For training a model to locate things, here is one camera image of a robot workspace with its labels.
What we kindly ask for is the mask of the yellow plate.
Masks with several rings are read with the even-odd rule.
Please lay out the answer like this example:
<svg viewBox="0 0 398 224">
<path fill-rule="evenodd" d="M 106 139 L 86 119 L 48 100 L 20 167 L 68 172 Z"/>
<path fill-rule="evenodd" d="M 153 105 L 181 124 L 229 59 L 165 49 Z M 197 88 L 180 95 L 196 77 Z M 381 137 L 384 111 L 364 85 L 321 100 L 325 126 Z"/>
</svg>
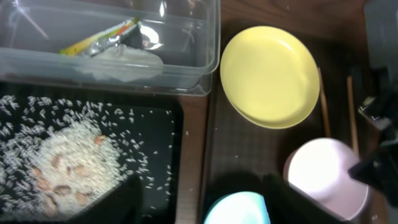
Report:
<svg viewBox="0 0 398 224">
<path fill-rule="evenodd" d="M 271 26 L 244 29 L 227 44 L 220 79 L 233 108 L 257 126 L 286 129 L 315 108 L 320 77 L 307 47 Z"/>
</svg>

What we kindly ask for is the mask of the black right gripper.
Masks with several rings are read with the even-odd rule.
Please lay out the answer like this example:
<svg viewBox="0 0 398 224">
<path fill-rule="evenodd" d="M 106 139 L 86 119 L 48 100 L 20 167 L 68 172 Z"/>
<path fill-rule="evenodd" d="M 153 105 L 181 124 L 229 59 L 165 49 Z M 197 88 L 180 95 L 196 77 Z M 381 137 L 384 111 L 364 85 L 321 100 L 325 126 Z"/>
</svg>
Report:
<svg viewBox="0 0 398 224">
<path fill-rule="evenodd" d="M 382 143 L 348 170 L 348 174 L 382 193 L 397 207 L 397 79 L 387 68 L 373 72 L 376 96 L 368 96 L 358 112 L 382 133 Z"/>
</svg>

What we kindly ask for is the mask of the rice pile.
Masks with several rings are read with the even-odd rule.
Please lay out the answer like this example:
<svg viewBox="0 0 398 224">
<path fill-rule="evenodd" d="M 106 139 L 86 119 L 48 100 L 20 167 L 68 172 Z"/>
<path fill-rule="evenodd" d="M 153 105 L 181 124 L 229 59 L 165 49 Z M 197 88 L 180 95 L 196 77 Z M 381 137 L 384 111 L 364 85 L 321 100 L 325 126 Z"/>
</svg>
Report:
<svg viewBox="0 0 398 224">
<path fill-rule="evenodd" d="M 166 212 L 175 125 L 168 109 L 2 96 L 1 220 L 70 218 L 133 175 L 143 216 Z"/>
</svg>

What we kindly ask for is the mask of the light blue bowl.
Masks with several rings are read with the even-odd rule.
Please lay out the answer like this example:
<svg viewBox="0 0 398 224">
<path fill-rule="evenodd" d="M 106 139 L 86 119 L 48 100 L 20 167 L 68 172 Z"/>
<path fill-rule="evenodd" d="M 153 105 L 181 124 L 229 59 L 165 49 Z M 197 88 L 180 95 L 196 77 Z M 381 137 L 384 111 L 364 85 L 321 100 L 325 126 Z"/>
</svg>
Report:
<svg viewBox="0 0 398 224">
<path fill-rule="evenodd" d="M 204 224 L 271 224 L 264 197 L 243 191 L 219 198 L 207 212 Z"/>
</svg>

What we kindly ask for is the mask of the green orange snack wrapper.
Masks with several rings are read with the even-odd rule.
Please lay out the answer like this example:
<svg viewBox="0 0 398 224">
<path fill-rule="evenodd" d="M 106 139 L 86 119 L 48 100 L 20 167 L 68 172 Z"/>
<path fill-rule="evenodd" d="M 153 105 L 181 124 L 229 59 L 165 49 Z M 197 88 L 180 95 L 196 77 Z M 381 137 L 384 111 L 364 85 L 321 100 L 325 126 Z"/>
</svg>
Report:
<svg viewBox="0 0 398 224">
<path fill-rule="evenodd" d="M 110 47 L 117 46 L 139 27 L 138 18 L 130 18 L 97 34 L 87 37 L 67 48 L 59 50 L 62 55 L 93 57 Z"/>
</svg>

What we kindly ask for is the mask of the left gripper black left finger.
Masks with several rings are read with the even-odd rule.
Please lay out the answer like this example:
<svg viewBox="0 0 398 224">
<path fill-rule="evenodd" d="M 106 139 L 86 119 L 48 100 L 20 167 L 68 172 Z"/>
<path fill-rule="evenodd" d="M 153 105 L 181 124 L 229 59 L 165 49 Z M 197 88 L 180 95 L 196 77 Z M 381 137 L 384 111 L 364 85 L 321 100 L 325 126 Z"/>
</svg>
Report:
<svg viewBox="0 0 398 224">
<path fill-rule="evenodd" d="M 67 224 L 136 224 L 141 222 L 143 186 L 137 175 L 67 221 Z"/>
</svg>

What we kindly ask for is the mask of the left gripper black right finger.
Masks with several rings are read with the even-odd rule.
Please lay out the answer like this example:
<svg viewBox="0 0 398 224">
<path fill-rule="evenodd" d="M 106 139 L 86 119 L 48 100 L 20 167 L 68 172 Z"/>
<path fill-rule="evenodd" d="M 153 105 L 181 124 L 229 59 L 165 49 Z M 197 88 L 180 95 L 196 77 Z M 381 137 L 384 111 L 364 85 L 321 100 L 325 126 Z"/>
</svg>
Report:
<svg viewBox="0 0 398 224">
<path fill-rule="evenodd" d="M 289 187 L 278 175 L 262 178 L 262 194 L 271 223 L 275 224 L 344 224 Z"/>
</svg>

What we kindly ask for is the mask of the white napkin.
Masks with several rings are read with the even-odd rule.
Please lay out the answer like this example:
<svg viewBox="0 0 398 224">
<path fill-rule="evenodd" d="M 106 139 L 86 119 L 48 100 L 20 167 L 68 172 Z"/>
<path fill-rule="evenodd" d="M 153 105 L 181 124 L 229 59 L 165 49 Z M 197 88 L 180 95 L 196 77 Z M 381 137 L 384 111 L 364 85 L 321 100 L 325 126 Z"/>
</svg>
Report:
<svg viewBox="0 0 398 224">
<path fill-rule="evenodd" d="M 160 57 L 148 51 L 124 44 L 110 47 L 93 56 L 92 62 L 76 68 L 96 80 L 117 80 L 124 83 L 161 75 L 164 64 Z"/>
</svg>

